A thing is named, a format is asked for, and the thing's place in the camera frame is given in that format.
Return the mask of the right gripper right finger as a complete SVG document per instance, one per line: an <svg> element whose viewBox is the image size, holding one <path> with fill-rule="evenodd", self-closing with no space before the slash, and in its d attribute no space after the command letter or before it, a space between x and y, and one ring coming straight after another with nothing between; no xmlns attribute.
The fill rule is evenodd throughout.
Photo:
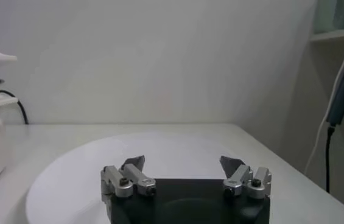
<svg viewBox="0 0 344 224"><path fill-rule="evenodd" d="M238 197L243 193L250 198L269 197L272 188L272 174L266 167L259 167L256 173L242 160L220 157L220 164L225 172L223 194L228 198Z"/></svg>

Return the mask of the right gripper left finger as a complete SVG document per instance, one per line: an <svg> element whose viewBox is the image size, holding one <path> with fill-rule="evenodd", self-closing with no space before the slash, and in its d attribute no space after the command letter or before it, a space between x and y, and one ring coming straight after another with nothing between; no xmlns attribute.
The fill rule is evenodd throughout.
<svg viewBox="0 0 344 224"><path fill-rule="evenodd" d="M145 156L141 155L126 159L119 169L115 166L105 166L100 171L102 195L129 198L136 190L139 195L154 196L156 180L142 172L144 163Z"/></svg>

